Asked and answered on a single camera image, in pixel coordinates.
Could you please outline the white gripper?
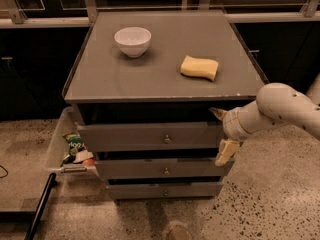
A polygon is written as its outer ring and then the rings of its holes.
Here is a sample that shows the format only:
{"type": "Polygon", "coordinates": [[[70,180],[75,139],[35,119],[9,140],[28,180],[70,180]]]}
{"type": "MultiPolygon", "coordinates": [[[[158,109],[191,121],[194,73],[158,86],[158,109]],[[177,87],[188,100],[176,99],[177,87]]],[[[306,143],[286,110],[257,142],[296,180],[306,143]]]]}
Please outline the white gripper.
{"type": "Polygon", "coordinates": [[[223,130],[226,136],[230,139],[222,139],[219,144],[218,154],[215,159],[215,165],[220,167],[225,165],[229,159],[240,148],[240,142],[248,139],[248,133],[240,124],[239,112],[240,108],[236,107],[230,111],[211,107],[210,111],[214,116],[222,121],[223,130]]]}

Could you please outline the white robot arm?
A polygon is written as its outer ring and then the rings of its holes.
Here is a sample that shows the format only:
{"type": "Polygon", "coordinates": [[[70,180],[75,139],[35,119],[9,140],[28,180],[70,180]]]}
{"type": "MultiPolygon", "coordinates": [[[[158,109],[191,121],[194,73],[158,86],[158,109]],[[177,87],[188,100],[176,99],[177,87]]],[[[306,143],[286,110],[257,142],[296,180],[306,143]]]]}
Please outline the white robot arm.
{"type": "Polygon", "coordinates": [[[222,122],[226,136],[219,144],[215,161],[218,167],[225,165],[246,139],[261,130],[291,124],[320,139],[320,107],[283,83],[266,84],[256,99],[243,107],[210,111],[222,122]]]}

